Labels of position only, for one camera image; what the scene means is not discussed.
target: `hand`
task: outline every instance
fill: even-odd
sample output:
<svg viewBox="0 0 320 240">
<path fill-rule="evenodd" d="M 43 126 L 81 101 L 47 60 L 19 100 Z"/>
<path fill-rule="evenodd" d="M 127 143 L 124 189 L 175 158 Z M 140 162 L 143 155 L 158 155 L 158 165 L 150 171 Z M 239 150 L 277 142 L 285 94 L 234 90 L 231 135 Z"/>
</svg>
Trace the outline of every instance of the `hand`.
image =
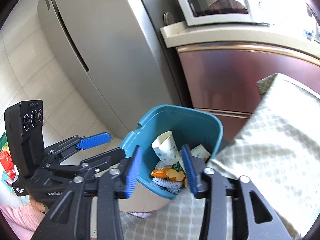
<svg viewBox="0 0 320 240">
<path fill-rule="evenodd" d="M 31 196 L 29 196 L 29 200 L 30 200 L 31 206 L 33 206 L 35 209 L 39 210 L 40 212 L 45 211 L 45 207 L 42 203 L 35 201 L 34 198 Z"/>
</svg>

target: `pink sweater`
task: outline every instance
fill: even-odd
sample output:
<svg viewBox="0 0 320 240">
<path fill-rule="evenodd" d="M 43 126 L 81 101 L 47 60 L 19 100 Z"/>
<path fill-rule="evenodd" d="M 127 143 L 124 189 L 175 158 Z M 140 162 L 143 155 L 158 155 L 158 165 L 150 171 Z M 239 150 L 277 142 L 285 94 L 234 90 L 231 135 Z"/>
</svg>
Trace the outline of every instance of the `pink sweater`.
<svg viewBox="0 0 320 240">
<path fill-rule="evenodd" d="M 0 210 L 20 240 L 30 240 L 44 218 L 30 203 L 20 208 L 0 204 Z"/>
</svg>

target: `metal bolt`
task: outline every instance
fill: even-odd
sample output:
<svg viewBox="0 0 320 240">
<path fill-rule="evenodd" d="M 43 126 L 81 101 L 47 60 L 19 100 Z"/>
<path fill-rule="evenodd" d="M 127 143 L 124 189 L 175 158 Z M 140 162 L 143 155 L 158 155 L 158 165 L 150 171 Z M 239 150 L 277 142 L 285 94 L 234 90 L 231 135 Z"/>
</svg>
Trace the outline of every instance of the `metal bolt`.
<svg viewBox="0 0 320 240">
<path fill-rule="evenodd" d="M 81 177 L 81 176 L 76 176 L 76 177 L 73 179 L 73 181 L 74 181 L 75 183 L 81 183 L 81 182 L 84 181 L 84 178 Z"/>
<path fill-rule="evenodd" d="M 214 169 L 212 168 L 205 168 L 204 169 L 204 173 L 208 174 L 208 175 L 212 175 L 214 174 Z"/>
<path fill-rule="evenodd" d="M 112 175 L 117 175 L 117 174 L 120 173 L 120 170 L 117 169 L 117 168 L 113 168 L 113 169 L 111 169 L 109 172 L 110 172 L 110 174 L 112 174 Z"/>
<path fill-rule="evenodd" d="M 249 177 L 247 176 L 241 176 L 239 179 L 243 183 L 248 183 L 250 181 Z"/>
</svg>

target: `teal plastic bin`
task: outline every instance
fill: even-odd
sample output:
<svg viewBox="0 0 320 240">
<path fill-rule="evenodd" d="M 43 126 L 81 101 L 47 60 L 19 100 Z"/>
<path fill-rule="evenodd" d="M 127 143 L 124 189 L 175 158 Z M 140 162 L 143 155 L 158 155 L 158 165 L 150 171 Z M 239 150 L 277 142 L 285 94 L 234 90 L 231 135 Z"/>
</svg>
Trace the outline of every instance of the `teal plastic bin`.
<svg viewBox="0 0 320 240">
<path fill-rule="evenodd" d="M 130 131 L 120 144 L 126 157 L 131 157 L 136 145 L 142 149 L 142 164 L 138 181 L 157 195 L 172 199 L 176 195 L 152 182 L 151 171 L 159 161 L 152 142 L 162 133 L 172 131 L 178 150 L 188 144 L 191 149 L 202 144 L 211 158 L 219 149 L 223 134 L 220 120 L 214 115 L 181 106 L 161 105 L 147 112 L 138 122 L 135 131 Z"/>
</svg>

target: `blue textured pad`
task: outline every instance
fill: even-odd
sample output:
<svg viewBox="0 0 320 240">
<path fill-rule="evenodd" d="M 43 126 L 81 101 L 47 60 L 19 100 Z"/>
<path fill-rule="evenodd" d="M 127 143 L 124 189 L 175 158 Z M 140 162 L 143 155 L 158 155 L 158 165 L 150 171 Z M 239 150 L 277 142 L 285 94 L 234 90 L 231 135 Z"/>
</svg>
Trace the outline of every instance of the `blue textured pad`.
<svg viewBox="0 0 320 240">
<path fill-rule="evenodd" d="M 81 139 L 80 142 L 77 144 L 77 148 L 86 150 L 104 143 L 108 143 L 110 142 L 110 140 L 111 140 L 111 135 L 104 132 L 104 133 L 96 134 L 96 135 Z"/>
<path fill-rule="evenodd" d="M 188 153 L 188 150 L 185 146 L 182 146 L 182 161 L 184 168 L 186 170 L 186 176 L 188 180 L 188 186 L 190 187 L 191 192 L 194 196 L 198 194 L 197 190 L 197 178 L 195 168 L 193 167 L 191 160 L 191 153 Z"/>
<path fill-rule="evenodd" d="M 125 194 L 129 198 L 134 191 L 136 186 L 137 177 L 139 175 L 141 161 L 142 161 L 142 150 L 140 146 L 136 146 L 135 151 L 132 155 L 132 162 L 130 170 L 126 177 Z"/>
</svg>

